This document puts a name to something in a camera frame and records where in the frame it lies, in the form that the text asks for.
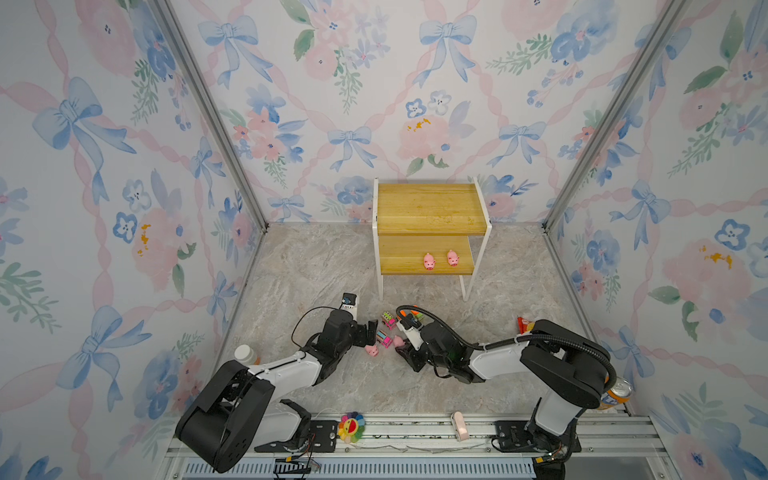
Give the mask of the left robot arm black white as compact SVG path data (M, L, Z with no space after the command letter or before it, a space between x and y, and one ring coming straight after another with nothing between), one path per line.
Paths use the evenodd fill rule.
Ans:
M351 310L336 308L289 357L261 366L224 363L182 414L174 437L217 473L261 447L308 449L312 415L287 395L322 383L351 348L373 346L376 331L374 321L360 323Z

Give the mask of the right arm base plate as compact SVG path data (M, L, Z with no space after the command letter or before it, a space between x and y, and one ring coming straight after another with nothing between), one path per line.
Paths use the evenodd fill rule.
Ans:
M573 420L564 434L554 436L544 430L533 433L528 422L523 420L498 420L493 423L494 436L491 443L502 453L539 453L565 455L582 451L576 432L577 421Z

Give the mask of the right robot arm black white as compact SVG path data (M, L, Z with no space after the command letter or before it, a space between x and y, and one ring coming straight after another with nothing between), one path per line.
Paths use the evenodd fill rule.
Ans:
M397 327L406 335L396 349L416 372L430 366L436 376L463 384L529 372L547 392L525 426L530 447L548 454L571 449L578 418L600 405L618 380L607 350L549 320L526 333L491 343L471 343L444 320L415 305L397 308Z

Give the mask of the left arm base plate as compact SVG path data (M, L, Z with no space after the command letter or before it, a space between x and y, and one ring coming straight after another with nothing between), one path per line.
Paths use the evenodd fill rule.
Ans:
M263 445L253 446L255 453L300 454L333 453L338 440L338 422L334 420L310 420L287 441L272 441Z

